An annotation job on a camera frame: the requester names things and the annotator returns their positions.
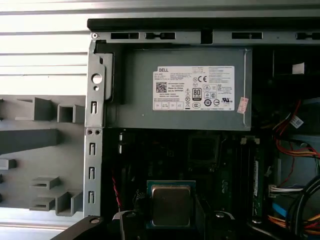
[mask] wire bundle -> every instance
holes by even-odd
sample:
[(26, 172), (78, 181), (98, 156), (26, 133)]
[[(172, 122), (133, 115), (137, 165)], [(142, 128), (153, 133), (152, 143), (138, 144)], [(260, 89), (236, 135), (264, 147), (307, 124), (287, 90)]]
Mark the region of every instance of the wire bundle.
[(291, 164), (291, 170), (290, 173), (288, 174), (287, 178), (279, 184), (279, 187), (282, 186), (284, 183), (286, 183), (290, 176), (292, 175), (295, 167), (295, 157), (307, 157), (307, 158), (314, 158), (315, 163), (316, 163), (316, 175), (319, 175), (320, 173), (320, 153), (317, 152), (313, 147), (311, 147), (309, 144), (307, 144), (307, 147), (303, 147), (300, 149), (293, 149), (292, 143), (289, 141), (290, 144), (290, 149), (286, 149), (285, 147), (281, 146), (281, 139), (283, 138), (282, 135), (285, 132), (286, 128), (294, 119), (296, 116), (299, 108), (301, 106), (301, 100), (298, 100), (297, 103), (295, 104), (294, 111), (293, 113), (290, 113), (284, 120), (279, 122), (272, 130), (273, 130), (273, 135), (274, 135), (274, 140), (275, 140), (275, 145), (276, 148), (283, 154), (292, 156), (292, 164)]
[(308, 199), (320, 189), (320, 176), (314, 177), (299, 193), (299, 196), (288, 208), (285, 218), (285, 226), (297, 236), (301, 236), (303, 231), (303, 212)]
[[(284, 219), (277, 218), (277, 217), (270, 216), (270, 215), (268, 215), (268, 219), (272, 223), (277, 224), (278, 226), (280, 226), (282, 228), (286, 227), (286, 220), (284, 220)], [(308, 219), (308, 221), (305, 221), (303, 223), (304, 231), (310, 235), (320, 235), (320, 226), (318, 226), (319, 221), (320, 221), (320, 214)]]
[(271, 186), (269, 191), (273, 195), (293, 195), (293, 194), (299, 194), (303, 190), (303, 187), (300, 186), (291, 186), (286, 188), (280, 188)]

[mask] black plastic part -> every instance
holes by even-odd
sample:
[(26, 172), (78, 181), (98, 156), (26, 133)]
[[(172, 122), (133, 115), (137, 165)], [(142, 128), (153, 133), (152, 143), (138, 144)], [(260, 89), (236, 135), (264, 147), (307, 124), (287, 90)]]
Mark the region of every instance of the black plastic part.
[(87, 216), (51, 240), (88, 240), (95, 239), (98, 236), (108, 239), (108, 232), (104, 226), (103, 217)]
[(161, 40), (174, 40), (174, 39), (176, 39), (176, 33), (175, 32), (161, 32), (160, 39)]
[(146, 224), (137, 212), (127, 211), (120, 217), (122, 240), (146, 240)]
[(292, 29), (318, 28), (320, 17), (235, 17), (235, 18), (101, 18), (88, 19), (92, 32), (128, 30), (202, 30), (202, 29)]

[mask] metal bracket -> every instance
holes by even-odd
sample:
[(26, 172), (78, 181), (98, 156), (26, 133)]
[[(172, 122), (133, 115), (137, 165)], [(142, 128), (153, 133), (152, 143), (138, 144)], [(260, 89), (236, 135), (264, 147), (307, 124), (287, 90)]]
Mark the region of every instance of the metal bracket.
[(84, 141), (83, 214), (99, 216), (103, 129), (87, 128)]
[(112, 96), (113, 54), (95, 53), (96, 41), (89, 48), (88, 81), (85, 108), (86, 127), (104, 127), (104, 102)]

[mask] barcode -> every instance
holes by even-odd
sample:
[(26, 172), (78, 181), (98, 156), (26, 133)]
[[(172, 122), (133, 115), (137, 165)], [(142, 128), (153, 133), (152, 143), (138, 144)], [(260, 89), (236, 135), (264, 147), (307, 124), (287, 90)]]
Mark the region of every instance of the barcode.
[(299, 128), (302, 124), (304, 124), (304, 121), (302, 121), (298, 116), (294, 116), (290, 123), (297, 129)]
[(157, 82), (155, 87), (156, 87), (157, 93), (166, 93), (167, 92), (167, 83), (166, 82)]

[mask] power supply label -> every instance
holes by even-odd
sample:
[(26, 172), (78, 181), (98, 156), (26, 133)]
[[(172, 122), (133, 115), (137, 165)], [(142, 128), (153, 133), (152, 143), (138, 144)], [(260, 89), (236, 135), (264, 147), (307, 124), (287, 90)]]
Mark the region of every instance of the power supply label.
[(234, 111), (234, 66), (159, 66), (153, 72), (155, 111)]

